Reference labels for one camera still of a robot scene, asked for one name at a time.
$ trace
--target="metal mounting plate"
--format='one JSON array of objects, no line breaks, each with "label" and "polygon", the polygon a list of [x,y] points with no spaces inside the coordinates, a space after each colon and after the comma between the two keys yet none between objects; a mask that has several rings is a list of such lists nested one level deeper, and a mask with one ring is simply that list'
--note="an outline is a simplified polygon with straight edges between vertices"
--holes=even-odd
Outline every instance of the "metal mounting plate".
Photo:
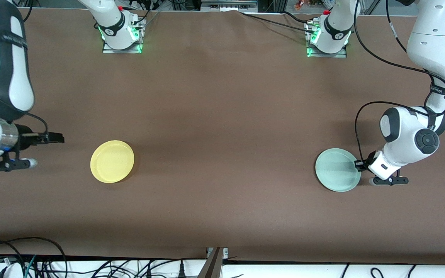
[{"label": "metal mounting plate", "polygon": [[[214,247],[208,247],[207,248],[207,254],[206,257],[208,258],[210,256],[210,254],[212,253],[212,250],[214,250]],[[228,249],[227,248],[223,248],[222,251],[224,252],[224,256],[222,257],[223,259],[227,259],[228,258]]]}]

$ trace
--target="white robot link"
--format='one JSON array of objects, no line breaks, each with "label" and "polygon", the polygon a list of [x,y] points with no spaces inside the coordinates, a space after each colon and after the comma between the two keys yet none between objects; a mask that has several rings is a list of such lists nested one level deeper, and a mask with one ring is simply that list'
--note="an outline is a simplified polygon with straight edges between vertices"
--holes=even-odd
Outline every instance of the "white robot link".
[{"label": "white robot link", "polygon": [[140,39],[142,20],[118,7],[114,0],[79,0],[92,13],[102,38],[112,49],[126,49]]},{"label": "white robot link", "polygon": [[[415,2],[397,1],[404,5]],[[393,176],[394,172],[434,154],[445,130],[445,0],[419,0],[416,5],[419,14],[406,52],[411,61],[434,76],[423,106],[387,109],[380,119],[384,147],[365,161],[355,162],[359,171],[369,170],[376,176],[370,180],[373,185],[407,183],[407,178]]]},{"label": "white robot link", "polygon": [[[36,160],[20,158],[20,151],[37,144],[64,142],[62,134],[32,132],[14,121],[30,115],[34,92],[29,79],[27,42],[22,16],[10,0],[0,0],[0,171],[27,169]],[[15,153],[10,159],[9,153]]]},{"label": "white robot link", "polygon": [[330,14],[323,14],[314,19],[319,23],[319,32],[310,42],[324,53],[337,53],[348,42],[353,27],[356,0],[336,0]]}]

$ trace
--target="light green plate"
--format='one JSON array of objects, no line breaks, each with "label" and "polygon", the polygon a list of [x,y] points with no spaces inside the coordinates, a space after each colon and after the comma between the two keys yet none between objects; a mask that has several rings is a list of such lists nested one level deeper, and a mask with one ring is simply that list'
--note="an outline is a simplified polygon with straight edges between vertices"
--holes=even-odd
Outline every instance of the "light green plate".
[{"label": "light green plate", "polygon": [[360,182],[361,173],[355,168],[355,156],[350,152],[332,148],[323,151],[316,161],[318,180],[336,192],[352,190]]}]

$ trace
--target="yellow plate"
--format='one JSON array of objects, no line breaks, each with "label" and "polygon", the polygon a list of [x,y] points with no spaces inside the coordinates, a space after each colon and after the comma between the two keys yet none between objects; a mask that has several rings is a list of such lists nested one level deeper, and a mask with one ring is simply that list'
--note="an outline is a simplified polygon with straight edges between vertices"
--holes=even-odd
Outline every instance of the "yellow plate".
[{"label": "yellow plate", "polygon": [[90,170],[103,183],[117,183],[133,168],[135,156],[128,144],[109,141],[97,148],[90,159]]}]

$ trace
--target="table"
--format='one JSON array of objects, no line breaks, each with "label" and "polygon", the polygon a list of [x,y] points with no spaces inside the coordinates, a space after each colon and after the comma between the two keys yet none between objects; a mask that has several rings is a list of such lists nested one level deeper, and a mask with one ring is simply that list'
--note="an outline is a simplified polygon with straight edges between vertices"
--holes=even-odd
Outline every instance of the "table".
[{"label": "table", "polygon": [[[404,43],[414,21],[393,19]],[[203,257],[224,246],[241,260],[445,264],[445,133],[437,153],[402,169],[409,185],[369,186],[363,173],[337,193],[314,173],[327,148],[357,155],[361,105],[420,105],[427,76],[375,60],[355,37],[346,59],[308,58],[300,31],[235,11],[162,12],[142,54],[102,54],[93,23],[72,9],[35,9],[26,23],[32,112],[66,144],[32,147],[23,156],[37,168],[0,173],[0,239],[45,236],[68,255]],[[413,66],[385,18],[360,17],[358,29],[378,55]],[[364,153],[384,144],[387,108],[360,116]],[[136,166],[107,185],[89,163],[113,139],[133,147]]]}]

